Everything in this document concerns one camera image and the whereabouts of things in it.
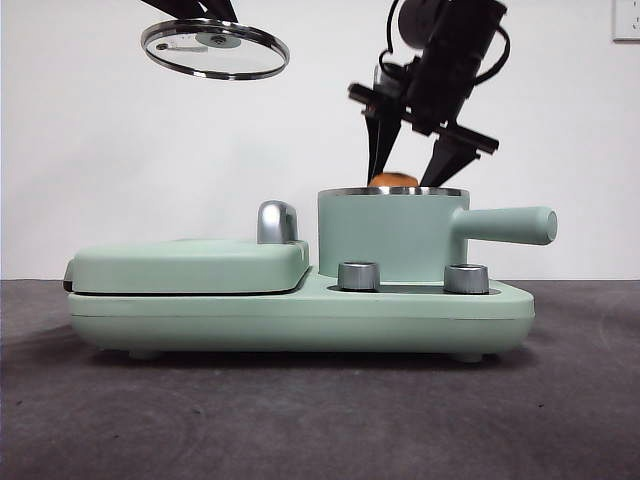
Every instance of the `glass lid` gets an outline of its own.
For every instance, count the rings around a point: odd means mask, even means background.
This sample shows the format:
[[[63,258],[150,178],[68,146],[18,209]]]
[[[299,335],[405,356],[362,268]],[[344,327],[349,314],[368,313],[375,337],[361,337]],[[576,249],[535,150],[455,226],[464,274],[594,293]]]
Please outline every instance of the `glass lid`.
[[[142,32],[141,43],[154,62],[197,77],[255,80],[289,63],[289,49],[273,35],[220,20],[162,22]]]

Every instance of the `wall outlet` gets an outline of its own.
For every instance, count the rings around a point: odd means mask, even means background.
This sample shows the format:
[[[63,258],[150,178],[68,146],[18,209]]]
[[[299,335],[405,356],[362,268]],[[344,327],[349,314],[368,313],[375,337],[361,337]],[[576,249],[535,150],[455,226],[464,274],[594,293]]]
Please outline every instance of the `wall outlet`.
[[[640,0],[613,0],[613,39],[640,40]]]

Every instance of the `brown egg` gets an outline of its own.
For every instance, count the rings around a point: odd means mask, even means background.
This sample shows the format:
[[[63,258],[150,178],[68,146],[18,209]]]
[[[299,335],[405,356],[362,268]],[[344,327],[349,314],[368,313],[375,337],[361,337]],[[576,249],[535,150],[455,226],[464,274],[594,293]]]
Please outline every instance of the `brown egg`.
[[[370,187],[417,187],[418,180],[399,172],[382,172],[369,182]]]

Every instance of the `black cable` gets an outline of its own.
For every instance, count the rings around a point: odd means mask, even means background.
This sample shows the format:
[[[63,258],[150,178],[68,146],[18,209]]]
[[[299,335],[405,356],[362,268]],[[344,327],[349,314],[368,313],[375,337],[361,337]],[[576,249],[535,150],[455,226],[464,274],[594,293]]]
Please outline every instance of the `black cable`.
[[[378,57],[378,64],[380,65],[380,68],[382,69],[382,71],[386,75],[396,80],[400,80],[400,79],[394,76],[389,70],[387,70],[382,59],[387,53],[393,53],[393,40],[391,38],[391,26],[393,24],[393,14],[396,11],[396,6],[398,5],[398,2],[399,0],[393,0],[393,2],[391,3],[391,8],[389,8],[389,15],[387,16],[387,49],[383,50],[382,53],[380,53],[380,56]]]
[[[491,77],[495,76],[500,70],[502,70],[502,67],[504,67],[504,64],[507,63],[507,59],[509,58],[509,53],[511,53],[511,40],[509,39],[509,34],[507,33],[507,31],[504,28],[502,28],[500,25],[498,25],[497,32],[500,35],[502,35],[502,38],[504,38],[504,41],[505,41],[504,51],[502,52],[502,55],[500,56],[498,61],[493,65],[493,67],[491,67],[489,70],[487,70],[483,74],[478,75],[473,80],[474,86],[480,85],[482,82],[486,82]]]

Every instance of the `appliance foot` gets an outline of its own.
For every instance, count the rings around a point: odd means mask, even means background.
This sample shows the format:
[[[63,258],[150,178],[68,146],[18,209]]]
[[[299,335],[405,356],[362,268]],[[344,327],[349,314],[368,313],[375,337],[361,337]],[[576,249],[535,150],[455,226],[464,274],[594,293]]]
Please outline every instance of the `appliance foot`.
[[[462,363],[480,363],[482,353],[450,353],[449,358]]]

